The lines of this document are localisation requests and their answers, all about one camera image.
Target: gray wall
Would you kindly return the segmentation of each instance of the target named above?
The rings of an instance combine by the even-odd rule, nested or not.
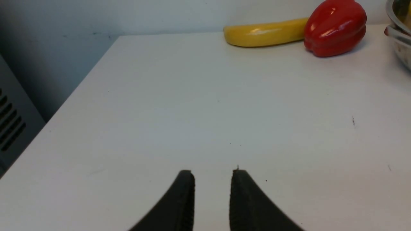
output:
[[[322,0],[2,0],[0,52],[47,121],[119,35],[309,16]],[[358,0],[388,22],[384,0]]]

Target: yellow banana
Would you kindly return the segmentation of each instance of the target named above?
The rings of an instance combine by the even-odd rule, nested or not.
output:
[[[233,25],[224,27],[224,37],[229,44],[243,47],[272,46],[304,39],[308,18],[278,23]]]
[[[405,20],[403,22],[407,27],[411,26],[411,4],[408,5],[408,14],[405,16]]]

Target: bell pepper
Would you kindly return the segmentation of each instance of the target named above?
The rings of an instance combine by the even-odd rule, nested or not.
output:
[[[318,57],[352,50],[364,37],[367,15],[355,0],[326,0],[312,13],[304,28],[304,45]]]

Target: white table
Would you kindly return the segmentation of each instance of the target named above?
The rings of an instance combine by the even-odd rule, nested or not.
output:
[[[194,230],[229,230],[239,165],[307,231],[409,231],[411,73],[384,28],[325,59],[120,37],[0,180],[0,230],[127,231],[181,169]]]

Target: metal bowl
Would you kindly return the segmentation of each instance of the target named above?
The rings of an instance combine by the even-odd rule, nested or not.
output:
[[[395,54],[411,70],[411,37],[398,30],[395,25],[389,25],[385,33],[390,38]]]
[[[411,29],[403,22],[408,14],[408,7],[411,0],[388,0],[386,3],[386,11],[391,21],[402,31],[411,35]]]

